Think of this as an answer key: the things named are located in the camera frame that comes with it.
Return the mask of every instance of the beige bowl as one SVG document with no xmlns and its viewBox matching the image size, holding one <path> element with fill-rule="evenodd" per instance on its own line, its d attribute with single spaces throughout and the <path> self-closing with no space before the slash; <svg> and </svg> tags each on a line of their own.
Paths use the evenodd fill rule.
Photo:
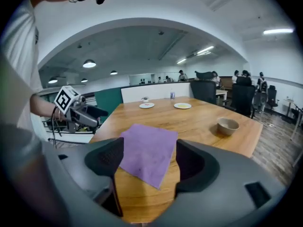
<svg viewBox="0 0 303 227">
<path fill-rule="evenodd" d="M 226 135 L 232 135 L 239 128 L 239 124 L 232 119 L 219 118 L 218 130 Z"/>
</svg>

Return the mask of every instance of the green wall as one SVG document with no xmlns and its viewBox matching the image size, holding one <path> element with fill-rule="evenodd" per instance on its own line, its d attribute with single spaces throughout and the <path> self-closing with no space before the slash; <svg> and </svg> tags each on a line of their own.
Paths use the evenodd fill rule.
<svg viewBox="0 0 303 227">
<path fill-rule="evenodd" d="M 123 103 L 120 87 L 95 92 L 95 98 L 97 107 L 108 111 L 108 117 L 119 104 Z M 108 117 L 101 117 L 102 122 Z"/>
</svg>

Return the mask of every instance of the black cable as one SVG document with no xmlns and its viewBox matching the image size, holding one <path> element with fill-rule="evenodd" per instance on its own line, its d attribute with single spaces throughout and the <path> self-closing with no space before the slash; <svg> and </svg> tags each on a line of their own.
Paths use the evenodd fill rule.
<svg viewBox="0 0 303 227">
<path fill-rule="evenodd" d="M 54 125 L 53 125 L 54 115 L 55 115 L 56 109 L 57 109 L 57 106 L 55 106 L 55 108 L 53 108 L 53 112 L 52 112 L 52 131 L 53 131 L 53 145 L 57 149 L 57 143 L 56 143 L 56 138 L 55 138 L 55 130 L 54 130 Z"/>
</svg>

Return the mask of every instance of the plate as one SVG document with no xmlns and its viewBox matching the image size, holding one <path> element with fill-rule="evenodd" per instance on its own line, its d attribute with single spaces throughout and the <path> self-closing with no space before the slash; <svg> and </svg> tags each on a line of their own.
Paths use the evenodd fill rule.
<svg viewBox="0 0 303 227">
<path fill-rule="evenodd" d="M 140 108 L 151 108 L 154 106 L 155 106 L 155 104 L 153 104 L 153 103 L 146 103 L 146 104 L 141 104 L 139 107 Z"/>
<path fill-rule="evenodd" d="M 180 109 L 191 108 L 191 105 L 190 104 L 186 104 L 186 103 L 177 103 L 174 106 L 175 106 L 175 108 L 180 108 Z"/>
</svg>

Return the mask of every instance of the white arch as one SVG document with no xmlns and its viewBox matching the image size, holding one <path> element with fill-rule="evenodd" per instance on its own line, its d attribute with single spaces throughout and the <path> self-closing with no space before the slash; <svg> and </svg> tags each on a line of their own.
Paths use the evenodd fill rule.
<svg viewBox="0 0 303 227">
<path fill-rule="evenodd" d="M 244 59 L 242 39 L 200 0 L 93 0 L 43 3 L 36 8 L 39 67 L 57 52 L 93 33 L 132 25 L 167 26 L 217 39 Z"/>
</svg>

